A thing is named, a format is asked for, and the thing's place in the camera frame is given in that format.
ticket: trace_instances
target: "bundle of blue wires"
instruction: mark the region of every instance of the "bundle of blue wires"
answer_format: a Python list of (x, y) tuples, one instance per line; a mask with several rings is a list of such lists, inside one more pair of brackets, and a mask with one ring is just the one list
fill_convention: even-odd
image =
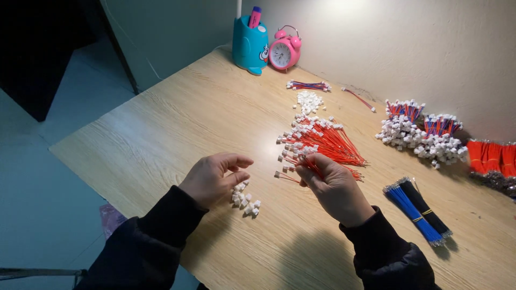
[(412, 220), (429, 244), (434, 247), (444, 245), (443, 237), (422, 217), (398, 184), (386, 186), (383, 192)]

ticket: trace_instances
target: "blue pen holder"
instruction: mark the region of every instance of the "blue pen holder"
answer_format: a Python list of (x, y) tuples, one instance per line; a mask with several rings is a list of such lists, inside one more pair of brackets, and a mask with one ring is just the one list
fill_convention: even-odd
[(267, 27), (260, 24), (251, 29), (247, 26), (249, 16), (235, 18), (233, 25), (233, 52), (235, 64), (254, 75), (262, 75), (269, 61), (269, 37)]

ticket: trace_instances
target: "white wall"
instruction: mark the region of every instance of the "white wall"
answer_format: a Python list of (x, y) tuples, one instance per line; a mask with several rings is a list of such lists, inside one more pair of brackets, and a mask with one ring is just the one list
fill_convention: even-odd
[[(231, 40), (236, 0), (107, 1), (161, 77)], [(243, 14), (262, 8), (271, 41), (284, 24), (298, 28), (303, 69), (373, 99), (455, 114), (473, 137), (516, 141), (515, 0), (243, 2)], [(110, 21), (139, 86), (156, 84)]]
[(516, 141), (515, 0), (244, 0), (243, 14), (253, 5), (271, 41), (284, 24), (299, 30), (303, 69)]
[(160, 82), (144, 55), (167, 78), (230, 41), (233, 33), (236, 0), (100, 1), (141, 91)]

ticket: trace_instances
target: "clock face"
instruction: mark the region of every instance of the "clock face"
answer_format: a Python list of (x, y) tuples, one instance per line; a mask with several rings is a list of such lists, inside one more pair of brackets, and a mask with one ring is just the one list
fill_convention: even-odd
[(276, 43), (269, 52), (269, 58), (278, 68), (287, 66), (292, 58), (290, 49), (284, 43)]

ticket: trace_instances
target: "hand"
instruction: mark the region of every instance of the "hand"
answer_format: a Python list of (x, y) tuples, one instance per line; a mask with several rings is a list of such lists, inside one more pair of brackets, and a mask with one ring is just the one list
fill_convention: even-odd
[(375, 213), (348, 169), (320, 153), (307, 159), (319, 168), (324, 180), (300, 160), (296, 166), (300, 185), (310, 187), (332, 218), (349, 228), (362, 225)]
[[(253, 163), (251, 158), (235, 153), (217, 153), (203, 157), (190, 169), (179, 188), (201, 207), (209, 208), (229, 194), (231, 188), (249, 179), (249, 173), (240, 171), (240, 168), (247, 168)], [(233, 173), (224, 177), (228, 170)]]

